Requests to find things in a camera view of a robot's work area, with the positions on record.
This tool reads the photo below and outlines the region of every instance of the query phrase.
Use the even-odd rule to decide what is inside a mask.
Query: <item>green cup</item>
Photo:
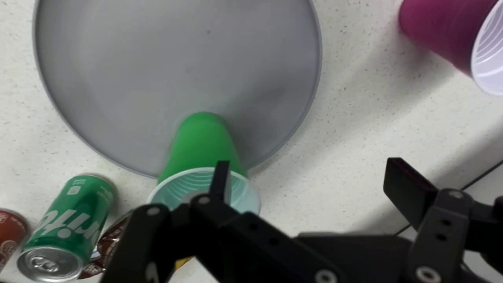
[[[229,161],[229,205],[240,213],[259,213],[259,197],[249,186],[234,142],[223,120],[212,114],[194,114],[180,123],[149,203],[175,209],[207,192],[218,161]]]

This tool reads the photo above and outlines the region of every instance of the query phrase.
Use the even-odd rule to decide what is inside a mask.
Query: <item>pink cup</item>
[[[503,0],[403,0],[402,32],[503,96]]]

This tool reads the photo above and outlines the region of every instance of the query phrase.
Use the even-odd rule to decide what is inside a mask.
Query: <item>green soda can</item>
[[[76,279],[91,258],[114,198],[113,183],[102,176],[69,180],[23,246],[18,271],[34,282]]]

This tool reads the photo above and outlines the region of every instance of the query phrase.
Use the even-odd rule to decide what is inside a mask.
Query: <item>red soda can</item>
[[[26,219],[14,211],[0,208],[0,271],[26,236]]]

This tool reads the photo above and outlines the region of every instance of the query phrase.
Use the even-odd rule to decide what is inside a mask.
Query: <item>white table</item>
[[[315,101],[293,139],[251,175],[262,217],[289,235],[396,233],[403,221],[381,194],[389,156],[438,187],[462,187],[503,159],[503,98],[400,37],[399,4],[314,0],[323,38]],[[97,172],[119,187],[113,219],[141,205],[153,180],[100,158],[58,117],[36,73],[32,7],[0,2],[0,208],[34,225],[65,180]],[[183,274],[201,282],[193,265]],[[0,280],[28,282],[14,260]]]

